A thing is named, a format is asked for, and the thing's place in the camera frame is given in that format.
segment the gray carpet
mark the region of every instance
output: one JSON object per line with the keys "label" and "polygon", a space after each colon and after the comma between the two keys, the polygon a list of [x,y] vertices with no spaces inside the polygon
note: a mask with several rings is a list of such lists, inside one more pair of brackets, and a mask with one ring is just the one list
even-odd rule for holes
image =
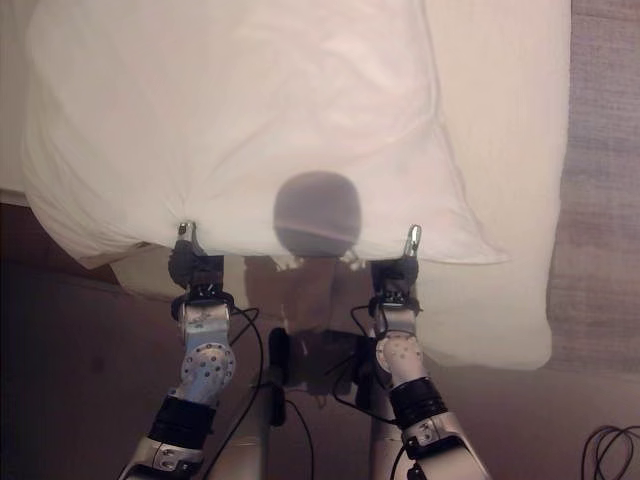
{"label": "gray carpet", "polygon": [[549,367],[640,375],[640,1],[576,0]]}

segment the pillowcase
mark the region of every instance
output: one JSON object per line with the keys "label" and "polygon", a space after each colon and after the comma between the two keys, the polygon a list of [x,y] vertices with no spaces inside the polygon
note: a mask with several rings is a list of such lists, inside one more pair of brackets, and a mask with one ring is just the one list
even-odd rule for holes
{"label": "pillowcase", "polygon": [[419,0],[48,0],[28,32],[29,203],[90,263],[198,224],[210,254],[504,260],[439,115]]}

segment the metal claw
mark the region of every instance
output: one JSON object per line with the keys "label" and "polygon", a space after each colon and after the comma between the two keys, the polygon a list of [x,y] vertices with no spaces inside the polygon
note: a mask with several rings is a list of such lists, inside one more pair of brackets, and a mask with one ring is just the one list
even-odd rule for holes
{"label": "metal claw", "polygon": [[196,224],[194,222],[181,222],[178,225],[178,240],[193,241],[196,235]]}
{"label": "metal claw", "polygon": [[418,246],[420,245],[420,237],[422,236],[422,227],[420,225],[411,225],[407,234],[407,243],[404,244],[404,255],[407,257],[418,256]]}
{"label": "metal claw", "polygon": [[206,255],[196,239],[196,222],[187,220],[178,225],[178,241],[186,241],[191,244],[191,249],[196,255]]}

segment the silver robotic arm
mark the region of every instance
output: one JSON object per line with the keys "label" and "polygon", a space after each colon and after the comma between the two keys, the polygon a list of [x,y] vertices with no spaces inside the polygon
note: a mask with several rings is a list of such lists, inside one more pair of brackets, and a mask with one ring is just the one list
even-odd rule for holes
{"label": "silver robotic arm", "polygon": [[195,224],[180,224],[169,262],[171,277],[186,290],[173,309],[185,344],[180,384],[164,399],[120,480],[192,478],[202,465],[218,395],[233,376],[233,297],[222,291],[223,260],[198,253]]}
{"label": "silver robotic arm", "polygon": [[369,305],[378,338],[376,360],[391,375],[389,401],[407,456],[415,461],[407,478],[489,480],[455,414],[431,381],[415,336],[420,308],[412,290],[420,233],[419,226],[411,227],[400,259],[373,262],[375,296]]}

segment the wire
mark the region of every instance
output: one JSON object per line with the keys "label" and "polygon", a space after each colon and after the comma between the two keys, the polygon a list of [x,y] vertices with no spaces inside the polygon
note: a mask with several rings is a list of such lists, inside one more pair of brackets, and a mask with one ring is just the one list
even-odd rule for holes
{"label": "wire", "polygon": [[393,461],[393,467],[391,467],[391,475],[389,475],[389,480],[395,480],[396,478],[396,470],[398,469],[398,464],[400,463],[400,459],[402,458],[402,454],[405,451],[404,445],[400,447],[398,450],[398,455],[396,455],[396,459]]}
{"label": "wire", "polygon": [[[371,338],[369,337],[369,335],[367,334],[367,332],[365,331],[364,327],[362,326],[362,324],[358,321],[358,318],[355,315],[355,312],[357,312],[358,310],[364,310],[364,309],[369,309],[369,305],[360,305],[359,307],[353,307],[351,309],[351,319],[354,321],[354,323],[358,326],[358,328],[360,329],[360,331],[362,332],[362,335],[364,335],[365,338]],[[385,322],[385,331],[378,336],[378,339],[380,339],[381,337],[384,337],[384,335],[386,334],[386,332],[389,330],[389,322],[387,321],[387,316],[384,313],[384,309],[382,310],[382,314],[383,314],[383,318],[384,318],[384,322]],[[372,352],[371,355],[371,363],[372,363],[372,370],[373,370],[373,375],[376,379],[376,382],[378,382],[378,385],[380,386],[380,388],[382,388],[382,390],[386,390],[387,387],[385,387],[384,382],[382,381],[382,379],[380,378],[380,372],[378,371],[377,368],[377,359],[376,359],[376,355],[375,353]]]}
{"label": "wire", "polygon": [[302,416],[302,413],[300,413],[298,406],[295,403],[293,403],[291,400],[285,400],[285,401],[287,404],[291,406],[291,408],[295,410],[296,414],[298,415],[298,418],[300,419],[300,423],[304,428],[304,432],[307,434],[307,441],[309,442],[309,452],[311,455],[311,473],[309,477],[311,478],[311,480],[313,480],[315,478],[315,471],[316,471],[316,457],[313,449],[313,440],[311,438],[311,432],[309,431],[309,426],[307,425],[307,422],[305,422],[304,417]]}
{"label": "wire", "polygon": [[[258,316],[260,315],[260,309],[259,308],[247,308],[246,310],[237,310],[235,312],[233,312],[231,314],[231,316],[233,315],[240,315],[240,312],[244,312],[247,315],[249,313],[254,313],[253,318],[251,319],[251,322],[255,322],[258,319]],[[247,330],[249,330],[249,328],[251,328],[251,323],[247,323],[244,327],[242,327],[242,330],[240,330],[238,332],[238,334],[233,337],[233,339],[231,340],[231,342],[229,342],[229,345],[233,347],[233,345],[240,340],[240,337],[242,337],[242,335],[244,335],[244,332],[246,332]]]}
{"label": "wire", "polygon": [[247,312],[246,310],[240,310],[239,308],[234,309],[234,314],[242,315],[247,320],[249,328],[252,328],[253,332],[256,335],[256,340],[258,341],[258,349],[260,350],[260,365],[258,366],[258,375],[257,375],[258,378],[255,386],[253,387],[253,393],[251,394],[249,403],[247,404],[246,408],[242,412],[242,415],[240,415],[240,418],[238,418],[238,421],[235,423],[235,425],[233,426],[233,428],[231,429],[227,437],[224,439],[224,442],[222,442],[222,446],[218,450],[218,453],[216,453],[216,456],[213,457],[213,460],[211,460],[211,463],[209,464],[209,467],[207,468],[202,478],[207,478],[211,473],[211,470],[213,469],[214,465],[220,458],[220,455],[222,455],[222,452],[227,447],[227,445],[229,444],[229,441],[238,430],[238,427],[240,427],[240,424],[243,422],[243,420],[249,413],[249,410],[251,410],[251,407],[255,403],[256,397],[258,396],[258,392],[260,391],[260,387],[262,385],[262,370],[264,369],[264,345],[262,343],[262,337],[260,336],[260,332],[258,331],[258,329],[254,324],[254,321],[257,319],[257,314],[255,317],[251,318],[246,312]]}
{"label": "wire", "polygon": [[594,470],[593,470],[593,476],[591,478],[593,480],[607,480],[604,473],[602,472],[603,461],[606,458],[607,453],[611,450],[611,447],[615,444],[615,442],[618,441],[620,438],[623,438],[627,446],[626,457],[625,457],[624,463],[620,467],[620,470],[616,473],[614,477],[611,477],[612,480],[621,480],[627,473],[629,466],[633,461],[633,457],[635,455],[634,441],[640,440],[640,435],[638,433],[635,433],[634,430],[640,431],[640,425],[631,425],[625,428],[618,428],[612,425],[603,425],[597,428],[596,430],[594,430],[585,441],[584,447],[582,449],[580,478],[582,480],[587,480],[587,476],[586,476],[587,454],[588,454],[591,443],[594,442],[594,445],[592,447]]}
{"label": "wire", "polygon": [[337,370],[338,368],[342,367],[344,364],[349,363],[350,361],[352,361],[355,357],[356,357],[355,354],[352,353],[351,355],[349,355],[344,360],[340,360],[333,367],[331,367],[329,370],[324,372],[324,374],[325,375],[329,375],[331,372],[333,372],[333,371]]}
{"label": "wire", "polygon": [[365,337],[369,337],[369,334],[367,333],[367,331],[364,329],[360,321],[356,318],[356,312],[358,310],[364,310],[365,308],[368,309],[369,305],[360,305],[359,307],[353,307],[350,313],[351,313],[351,320],[353,320],[353,323],[355,323],[358,326],[358,328],[362,332],[362,335],[364,335]]}
{"label": "wire", "polygon": [[375,413],[369,412],[363,408],[358,407],[357,405],[347,402],[346,400],[341,399],[340,397],[338,397],[338,384],[340,383],[340,381],[344,378],[345,373],[347,373],[347,370],[349,369],[349,364],[347,364],[345,366],[345,368],[342,369],[342,372],[340,373],[340,375],[338,375],[338,378],[336,378],[336,381],[333,384],[333,388],[331,389],[331,393],[333,394],[333,398],[336,399],[336,401],[338,403],[341,403],[342,405],[345,405],[347,407],[353,408],[354,410],[359,411],[360,413],[364,413],[365,415],[370,416],[371,418],[374,418],[376,420],[378,420],[379,422],[383,422],[383,423],[388,423],[389,425],[396,425],[396,421],[395,420],[389,420],[388,418],[383,418],[379,415],[376,415]]}

